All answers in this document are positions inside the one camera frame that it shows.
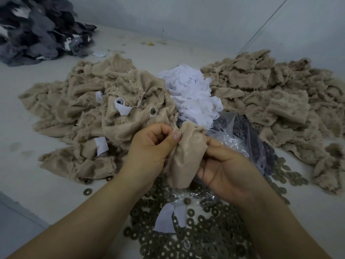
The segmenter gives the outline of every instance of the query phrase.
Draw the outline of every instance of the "fingernail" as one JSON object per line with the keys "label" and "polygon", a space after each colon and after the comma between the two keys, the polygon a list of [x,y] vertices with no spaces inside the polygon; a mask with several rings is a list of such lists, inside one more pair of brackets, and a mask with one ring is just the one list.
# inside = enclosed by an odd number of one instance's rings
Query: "fingernail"
{"label": "fingernail", "polygon": [[181,132],[176,132],[172,137],[174,140],[178,141],[181,138]]}

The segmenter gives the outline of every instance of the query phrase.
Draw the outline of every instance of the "pile of beige fabric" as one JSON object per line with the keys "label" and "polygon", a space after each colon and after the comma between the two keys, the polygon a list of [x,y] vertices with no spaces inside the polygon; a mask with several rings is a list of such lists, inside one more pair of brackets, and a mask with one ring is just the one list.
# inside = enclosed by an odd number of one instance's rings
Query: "pile of beige fabric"
{"label": "pile of beige fabric", "polygon": [[313,181],[338,193],[345,176],[343,150],[339,144],[325,149],[323,138],[345,133],[345,83],[330,70],[311,68],[307,58],[275,64],[269,53],[242,53],[201,72],[212,78],[212,93],[226,111],[246,115],[263,141],[314,166]]}
{"label": "pile of beige fabric", "polygon": [[[338,144],[325,149],[323,138],[343,136],[345,86],[331,78],[329,70],[312,69],[308,59],[275,64],[269,51],[262,50],[226,58],[201,71],[212,78],[212,93],[221,98],[226,111],[246,115],[262,140],[315,166],[314,182],[339,192],[345,171],[343,150]],[[101,103],[96,101],[97,91],[103,92]],[[68,144],[41,156],[41,167],[82,183],[116,174],[136,131],[156,122],[177,129],[178,113],[164,80],[137,70],[118,54],[97,64],[80,61],[66,81],[37,83],[19,98],[40,118],[35,131]],[[115,108],[118,98],[133,107],[128,115]],[[182,140],[165,168],[167,173],[174,171],[168,178],[179,188],[196,172],[180,180],[185,167],[196,166],[186,160],[199,160],[206,150],[204,129],[187,123],[181,130],[188,139]],[[106,137],[109,150],[104,155],[97,156],[95,137]],[[190,137],[197,138],[202,151],[195,154],[186,148]]]}

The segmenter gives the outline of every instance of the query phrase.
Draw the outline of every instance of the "white table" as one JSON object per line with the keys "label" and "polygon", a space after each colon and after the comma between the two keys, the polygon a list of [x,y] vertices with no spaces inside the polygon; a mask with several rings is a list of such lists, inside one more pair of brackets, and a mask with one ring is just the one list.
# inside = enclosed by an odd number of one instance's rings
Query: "white table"
{"label": "white table", "polygon": [[[108,49],[123,51],[123,57],[131,58],[137,68],[152,74],[171,69],[179,63],[198,68],[234,56],[181,42],[167,41],[163,45],[157,43],[158,38],[103,26],[98,28],[94,39],[95,44],[89,48],[91,54]],[[26,112],[17,96],[36,82],[64,80],[78,60],[77,57],[64,56],[38,65],[10,68],[0,64],[0,191],[49,224],[55,223],[86,200],[87,197],[83,195],[86,186],[39,168],[37,158],[41,154],[62,148],[65,144],[32,131],[31,125],[36,118]],[[103,58],[91,55],[86,60],[97,62]],[[280,149],[277,149],[277,153],[286,158],[292,170],[299,171],[306,178],[310,177],[310,167]],[[97,191],[105,183],[105,180],[95,181],[91,188]],[[290,209],[305,229],[333,258],[345,258],[345,196],[325,194],[314,185],[292,187],[285,184],[284,187],[288,191],[286,197],[291,201]],[[112,251],[118,258],[141,258],[139,242],[125,239],[122,233],[113,245]]]}

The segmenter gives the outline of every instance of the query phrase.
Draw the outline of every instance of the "white wall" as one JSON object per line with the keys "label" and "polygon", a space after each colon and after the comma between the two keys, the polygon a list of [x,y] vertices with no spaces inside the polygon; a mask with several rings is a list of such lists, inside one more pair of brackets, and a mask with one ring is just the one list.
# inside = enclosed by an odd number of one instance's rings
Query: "white wall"
{"label": "white wall", "polygon": [[345,0],[70,0],[79,19],[236,55],[309,57],[345,78]]}
{"label": "white wall", "polygon": [[70,1],[80,20],[237,54],[285,0]]}

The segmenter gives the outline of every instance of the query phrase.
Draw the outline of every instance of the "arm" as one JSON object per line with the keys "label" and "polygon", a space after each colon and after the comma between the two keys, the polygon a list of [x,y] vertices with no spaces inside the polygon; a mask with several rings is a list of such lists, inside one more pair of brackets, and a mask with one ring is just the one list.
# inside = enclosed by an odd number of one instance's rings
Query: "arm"
{"label": "arm", "polygon": [[181,133],[172,131],[168,125],[154,124],[138,132],[117,177],[8,259],[102,257],[177,145]]}
{"label": "arm", "polygon": [[198,176],[237,206],[261,258],[330,259],[247,158],[210,137],[207,143]]}

